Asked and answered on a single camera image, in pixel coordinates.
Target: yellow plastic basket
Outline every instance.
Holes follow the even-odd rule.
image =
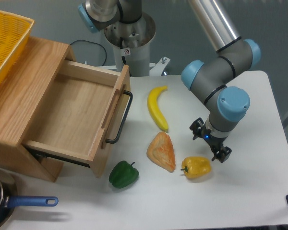
[[[28,41],[34,20],[0,11],[0,83]]]

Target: black metal handle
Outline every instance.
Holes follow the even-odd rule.
[[[115,137],[113,140],[111,140],[111,139],[106,139],[106,140],[105,140],[105,142],[106,142],[106,143],[109,143],[109,144],[115,144],[116,142],[119,141],[121,131],[122,131],[122,129],[123,129],[124,123],[125,123],[125,121],[126,121],[126,118],[127,118],[127,115],[128,115],[128,112],[129,112],[131,103],[132,103],[133,94],[132,94],[130,91],[127,91],[127,90],[124,90],[123,94],[130,96],[130,98],[129,98],[128,104],[127,104],[127,106],[126,106],[125,114],[124,114],[124,116],[123,116],[123,119],[121,120],[120,128],[119,128],[119,131],[117,132],[116,137]]]

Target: banana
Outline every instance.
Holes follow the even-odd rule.
[[[157,126],[165,132],[168,132],[168,123],[158,107],[157,99],[161,92],[167,89],[168,87],[166,85],[153,88],[147,98],[148,111],[152,119],[157,124]]]

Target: white table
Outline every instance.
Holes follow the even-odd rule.
[[[169,173],[153,164],[146,150],[159,129],[146,99],[150,89],[168,85],[159,97],[169,124],[176,170]],[[288,145],[268,76],[245,72],[229,85],[243,88],[251,98],[246,116],[225,145],[232,149],[223,164],[188,180],[180,171],[188,156],[213,154],[202,140],[192,140],[190,124],[209,111],[189,92],[179,76],[131,79],[134,101],[121,138],[115,144],[104,175],[66,163],[56,183],[13,173],[21,195],[57,196],[56,207],[19,207],[2,229],[22,230],[169,230],[288,224]],[[108,176],[121,160],[135,161],[140,177],[117,190]]]

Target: bread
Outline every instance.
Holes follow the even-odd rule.
[[[148,158],[160,167],[172,173],[175,170],[175,154],[171,138],[165,132],[159,132],[147,149]]]

